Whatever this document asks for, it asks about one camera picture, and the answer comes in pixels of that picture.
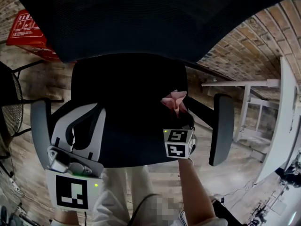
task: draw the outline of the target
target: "human arm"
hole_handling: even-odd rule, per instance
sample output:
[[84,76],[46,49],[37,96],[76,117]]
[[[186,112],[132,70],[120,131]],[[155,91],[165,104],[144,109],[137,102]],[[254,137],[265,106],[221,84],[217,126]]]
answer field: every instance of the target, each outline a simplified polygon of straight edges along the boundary
[[179,159],[183,204],[189,226],[215,217],[212,203],[189,159]]

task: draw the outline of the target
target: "red sign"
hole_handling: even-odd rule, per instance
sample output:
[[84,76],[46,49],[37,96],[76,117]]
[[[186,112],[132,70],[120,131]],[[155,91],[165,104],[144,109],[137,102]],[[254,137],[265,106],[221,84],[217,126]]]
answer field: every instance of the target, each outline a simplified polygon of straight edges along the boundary
[[16,45],[45,60],[60,61],[51,46],[47,44],[44,34],[26,10],[22,10],[17,14],[6,44]]

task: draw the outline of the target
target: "arched brick ceiling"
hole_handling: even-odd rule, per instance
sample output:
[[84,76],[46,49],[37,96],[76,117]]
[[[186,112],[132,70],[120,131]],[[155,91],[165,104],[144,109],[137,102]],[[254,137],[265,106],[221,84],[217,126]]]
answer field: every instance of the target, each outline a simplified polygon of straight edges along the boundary
[[[301,0],[284,0],[245,20],[208,52],[198,64],[229,78],[280,79],[280,56],[285,56],[301,84]],[[265,98],[277,99],[275,89],[260,88]]]

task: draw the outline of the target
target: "pink object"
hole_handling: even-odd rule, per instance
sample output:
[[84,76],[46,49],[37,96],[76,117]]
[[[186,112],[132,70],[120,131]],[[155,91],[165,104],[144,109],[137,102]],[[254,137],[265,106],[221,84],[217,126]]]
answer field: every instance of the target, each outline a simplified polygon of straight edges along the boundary
[[187,95],[186,91],[173,91],[165,98],[162,98],[161,102],[166,107],[168,107],[171,110],[174,110],[176,115],[179,117],[179,111],[181,112],[187,112],[187,109],[183,103],[183,100],[185,96]]

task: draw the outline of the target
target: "white table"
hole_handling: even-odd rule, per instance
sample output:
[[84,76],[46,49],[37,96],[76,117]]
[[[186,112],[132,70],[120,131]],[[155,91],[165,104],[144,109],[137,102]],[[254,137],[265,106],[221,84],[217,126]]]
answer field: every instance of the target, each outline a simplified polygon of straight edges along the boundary
[[[260,155],[260,157],[264,159],[263,166],[255,180],[255,184],[262,181],[277,168],[281,167],[284,163],[287,162],[288,164],[293,157],[295,147],[298,147],[298,143],[301,140],[301,137],[299,138],[299,140],[296,139],[299,133],[300,121],[299,107],[296,106],[296,99],[299,99],[298,94],[300,93],[299,85],[286,59],[284,57],[281,57],[280,62],[281,81],[225,81],[202,84],[202,86],[245,86],[242,112],[240,115],[239,127],[234,135],[234,141],[237,142],[238,140],[246,138],[247,136],[258,139],[270,139],[268,153],[264,157]],[[281,92],[279,105],[266,100],[251,98],[251,86],[280,86]],[[260,115],[258,122],[260,121],[262,106],[268,106],[272,108],[278,107],[278,116],[272,138],[266,138],[265,135],[257,131],[259,123],[257,123],[256,130],[249,130],[244,128],[248,104],[260,105]]]
[[297,158],[300,150],[301,150],[301,120],[299,122],[299,129],[297,132],[297,136],[295,138],[294,145],[291,149],[290,156],[286,161],[285,165],[282,167],[284,171],[286,171],[291,166],[292,162]]

